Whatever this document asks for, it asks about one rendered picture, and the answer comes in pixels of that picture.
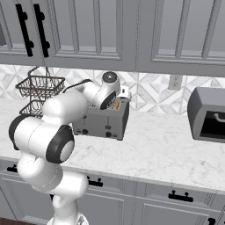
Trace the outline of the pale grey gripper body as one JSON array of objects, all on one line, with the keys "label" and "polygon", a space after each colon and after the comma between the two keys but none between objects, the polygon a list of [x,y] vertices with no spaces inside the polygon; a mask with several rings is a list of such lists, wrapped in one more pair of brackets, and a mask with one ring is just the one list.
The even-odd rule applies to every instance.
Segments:
[{"label": "pale grey gripper body", "polygon": [[128,96],[118,96],[118,100],[119,100],[119,101],[130,102],[130,101],[131,101],[131,98],[132,98],[131,94],[128,95]]}]

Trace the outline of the grey metal toaster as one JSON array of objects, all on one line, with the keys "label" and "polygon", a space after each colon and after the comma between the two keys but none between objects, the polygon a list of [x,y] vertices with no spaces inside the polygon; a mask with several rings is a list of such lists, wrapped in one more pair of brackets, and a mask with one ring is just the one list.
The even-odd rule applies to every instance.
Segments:
[{"label": "grey metal toaster", "polygon": [[83,125],[83,119],[72,124],[75,135],[82,134],[122,141],[129,116],[129,102],[120,101],[117,110],[114,110],[113,106],[106,110],[90,107],[86,116],[86,126]]}]

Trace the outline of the grey toaster oven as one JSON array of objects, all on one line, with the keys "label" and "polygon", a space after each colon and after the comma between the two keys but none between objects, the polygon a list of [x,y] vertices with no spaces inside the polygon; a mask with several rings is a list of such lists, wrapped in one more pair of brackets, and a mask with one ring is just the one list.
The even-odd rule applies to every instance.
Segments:
[{"label": "grey toaster oven", "polygon": [[187,116],[194,140],[225,143],[225,89],[195,88]]}]

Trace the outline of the grey drawer front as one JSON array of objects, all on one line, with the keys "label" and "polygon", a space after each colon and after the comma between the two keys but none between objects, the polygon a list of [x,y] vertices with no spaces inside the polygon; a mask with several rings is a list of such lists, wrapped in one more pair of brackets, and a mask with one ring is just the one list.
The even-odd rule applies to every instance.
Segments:
[{"label": "grey drawer front", "polygon": [[[218,193],[145,182],[136,182],[135,184],[135,203],[137,198],[144,200],[161,200],[169,203],[179,203],[189,207],[200,207],[219,213],[221,213],[225,207],[225,195]],[[169,199],[168,194],[171,193],[172,190],[175,190],[178,195],[184,195],[185,192],[188,192],[189,196],[193,197],[193,202]]]},{"label": "grey drawer front", "polygon": [[114,194],[121,194],[127,196],[135,196],[136,184],[132,180],[124,178],[108,177],[106,175],[83,173],[86,177],[90,177],[90,180],[97,180],[101,178],[103,187],[89,185],[89,192],[109,192]]},{"label": "grey drawer front", "polygon": [[12,167],[13,164],[17,165],[18,163],[0,159],[0,176],[3,181],[12,186],[28,186],[28,184],[19,176],[18,173],[6,170],[7,167]]}]

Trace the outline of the grey base cupboard door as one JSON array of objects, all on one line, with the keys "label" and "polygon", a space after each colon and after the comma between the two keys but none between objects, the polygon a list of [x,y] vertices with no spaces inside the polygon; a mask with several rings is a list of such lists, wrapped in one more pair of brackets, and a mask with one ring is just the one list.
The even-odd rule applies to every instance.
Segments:
[{"label": "grey base cupboard door", "polygon": [[12,186],[2,179],[3,191],[19,221],[46,225],[54,215],[50,196],[28,186]]},{"label": "grey base cupboard door", "polygon": [[208,225],[220,213],[161,200],[136,199],[134,225]]},{"label": "grey base cupboard door", "polygon": [[89,225],[132,225],[133,198],[129,195],[89,189],[77,205]]}]

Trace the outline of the white wall outlet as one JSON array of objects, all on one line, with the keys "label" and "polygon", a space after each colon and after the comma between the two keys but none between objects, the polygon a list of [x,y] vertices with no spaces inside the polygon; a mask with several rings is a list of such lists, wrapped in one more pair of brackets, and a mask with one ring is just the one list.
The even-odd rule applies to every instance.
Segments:
[{"label": "white wall outlet", "polygon": [[181,75],[170,75],[169,90],[179,91],[181,89],[183,77]]}]

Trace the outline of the grey wall cupboard door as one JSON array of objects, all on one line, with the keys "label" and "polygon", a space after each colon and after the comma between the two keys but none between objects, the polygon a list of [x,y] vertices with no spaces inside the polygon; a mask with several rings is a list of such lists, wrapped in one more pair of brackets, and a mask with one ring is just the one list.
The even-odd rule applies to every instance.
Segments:
[{"label": "grey wall cupboard door", "polygon": [[[0,64],[43,66],[44,57],[33,5],[36,0],[0,0]],[[34,44],[33,56],[29,57],[18,20],[16,4],[26,12],[27,31]]]},{"label": "grey wall cupboard door", "polygon": [[137,0],[36,0],[45,14],[48,67],[135,70]]},{"label": "grey wall cupboard door", "polygon": [[139,0],[139,72],[225,77],[225,0]]}]

